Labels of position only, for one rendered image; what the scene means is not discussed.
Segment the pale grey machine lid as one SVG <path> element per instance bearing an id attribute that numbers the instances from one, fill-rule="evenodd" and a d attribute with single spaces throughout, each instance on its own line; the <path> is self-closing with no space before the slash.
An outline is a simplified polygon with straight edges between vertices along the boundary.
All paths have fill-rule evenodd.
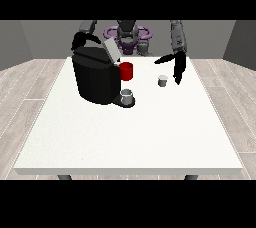
<path id="1" fill-rule="evenodd" d="M 114 39 L 109 38 L 109 39 L 105 40 L 103 42 L 103 46 L 104 46 L 105 50 L 107 51 L 111 61 L 113 63 L 116 63 L 121 57 L 121 52 L 119 51 Z"/>

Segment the small grey coffee pod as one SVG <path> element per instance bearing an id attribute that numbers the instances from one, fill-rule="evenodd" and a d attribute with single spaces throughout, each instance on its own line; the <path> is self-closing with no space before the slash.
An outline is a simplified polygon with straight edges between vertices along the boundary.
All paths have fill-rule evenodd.
<path id="1" fill-rule="evenodd" d="M 165 87 L 167 85 L 168 77 L 166 75 L 160 75 L 158 77 L 158 85 L 160 87 Z"/>

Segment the red pod holder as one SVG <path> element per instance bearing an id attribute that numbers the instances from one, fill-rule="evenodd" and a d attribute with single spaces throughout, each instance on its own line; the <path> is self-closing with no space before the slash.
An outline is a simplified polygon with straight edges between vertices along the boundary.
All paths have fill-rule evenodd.
<path id="1" fill-rule="evenodd" d="M 120 79 L 123 81 L 129 81 L 133 78 L 133 64 L 130 62 L 122 62 L 119 65 Z"/>

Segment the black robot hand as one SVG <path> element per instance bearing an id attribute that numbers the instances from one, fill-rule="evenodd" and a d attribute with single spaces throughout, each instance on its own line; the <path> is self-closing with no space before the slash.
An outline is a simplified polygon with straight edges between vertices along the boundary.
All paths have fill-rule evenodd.
<path id="1" fill-rule="evenodd" d="M 179 85 L 182 80 L 182 74 L 186 69 L 186 53 L 185 52 L 178 51 L 175 54 L 168 54 L 168 55 L 162 56 L 155 61 L 155 64 L 161 64 L 161 63 L 169 62 L 172 60 L 175 60 L 173 78 L 175 79 L 176 84 Z"/>
<path id="2" fill-rule="evenodd" d="M 93 41 L 98 44 L 101 43 L 101 40 L 95 35 L 84 33 L 84 32 L 77 32 L 74 35 L 71 50 L 74 51 L 77 48 L 84 46 L 87 40 Z"/>

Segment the black coffee machine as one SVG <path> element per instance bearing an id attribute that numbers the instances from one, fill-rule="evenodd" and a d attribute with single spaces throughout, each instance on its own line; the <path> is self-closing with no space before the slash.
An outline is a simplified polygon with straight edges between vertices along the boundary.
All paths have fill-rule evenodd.
<path id="1" fill-rule="evenodd" d="M 104 48 L 79 47 L 73 52 L 72 63 L 79 94 L 85 100 L 101 105 L 116 104 L 123 108 L 135 105 L 121 103 L 120 64 L 114 64 Z"/>

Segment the small grey cup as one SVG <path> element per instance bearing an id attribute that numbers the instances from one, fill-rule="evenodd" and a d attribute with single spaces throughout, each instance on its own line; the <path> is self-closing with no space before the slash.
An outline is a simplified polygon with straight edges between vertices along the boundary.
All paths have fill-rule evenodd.
<path id="1" fill-rule="evenodd" d="M 130 89 L 123 89 L 120 92 L 121 103 L 124 105 L 129 105 L 133 102 L 133 93 Z"/>

